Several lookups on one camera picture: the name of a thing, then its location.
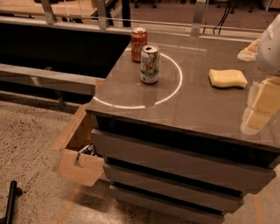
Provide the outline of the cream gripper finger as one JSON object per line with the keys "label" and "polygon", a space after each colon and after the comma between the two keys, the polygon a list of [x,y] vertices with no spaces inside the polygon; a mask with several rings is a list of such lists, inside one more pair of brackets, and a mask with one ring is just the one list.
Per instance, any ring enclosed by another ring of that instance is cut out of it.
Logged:
{"label": "cream gripper finger", "polygon": [[256,60],[256,50],[258,47],[259,43],[259,38],[254,40],[250,45],[242,49],[238,55],[237,59],[238,60],[243,60],[243,61],[255,61]]}
{"label": "cream gripper finger", "polygon": [[248,92],[247,107],[241,119],[241,132],[255,135],[280,109],[280,77],[254,81]]}

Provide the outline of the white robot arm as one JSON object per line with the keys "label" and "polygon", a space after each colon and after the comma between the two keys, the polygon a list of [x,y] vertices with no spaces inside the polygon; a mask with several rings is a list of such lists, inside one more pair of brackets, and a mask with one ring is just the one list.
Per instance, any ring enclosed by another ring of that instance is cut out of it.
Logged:
{"label": "white robot arm", "polygon": [[255,135],[280,109],[280,15],[263,32],[261,37],[240,51],[239,60],[255,60],[258,69],[269,78],[253,82],[248,92],[241,132]]}

